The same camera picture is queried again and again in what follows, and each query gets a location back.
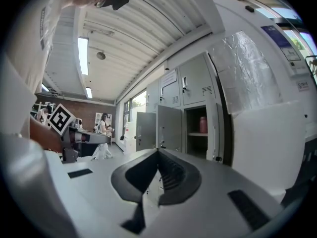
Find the door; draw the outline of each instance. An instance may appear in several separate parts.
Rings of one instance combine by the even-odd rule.
[[[180,106],[177,69],[160,78],[158,104],[170,108]]]
[[[182,145],[182,111],[158,105],[157,146],[169,150],[181,151]]]
[[[203,54],[181,65],[179,71],[184,105],[204,101],[207,92],[214,94]]]
[[[159,103],[159,80],[156,80],[147,86],[146,112],[152,113],[156,110]]]
[[[137,112],[136,151],[156,148],[157,115]]]

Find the black rubber pad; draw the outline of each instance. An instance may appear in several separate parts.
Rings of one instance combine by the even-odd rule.
[[[242,190],[229,192],[228,196],[254,231],[269,222],[265,213]]]
[[[79,171],[74,171],[74,172],[70,172],[68,173],[69,177],[71,179],[76,178],[76,177],[81,177],[87,174],[92,173],[92,171],[90,169],[83,169],[83,170],[79,170]]]

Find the pink bottle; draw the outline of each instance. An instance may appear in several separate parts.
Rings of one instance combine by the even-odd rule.
[[[207,117],[200,117],[199,132],[208,133]]]

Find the white pants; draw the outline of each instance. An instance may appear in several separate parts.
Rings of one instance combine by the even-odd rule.
[[[110,159],[112,158],[112,154],[108,150],[108,144],[100,144],[97,146],[94,154],[92,155],[92,160],[102,160],[102,159]]]

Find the fluorescent light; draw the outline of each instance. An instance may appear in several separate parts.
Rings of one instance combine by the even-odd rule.
[[[43,84],[42,84],[42,89],[43,89],[44,91],[49,92],[49,89],[47,89],[47,88],[46,88],[46,86],[45,86],[45,85],[43,85]]]
[[[88,39],[78,38],[78,55],[81,73],[88,75]]]
[[[88,98],[92,99],[93,94],[91,93],[91,88],[86,87],[86,92],[87,92]]]

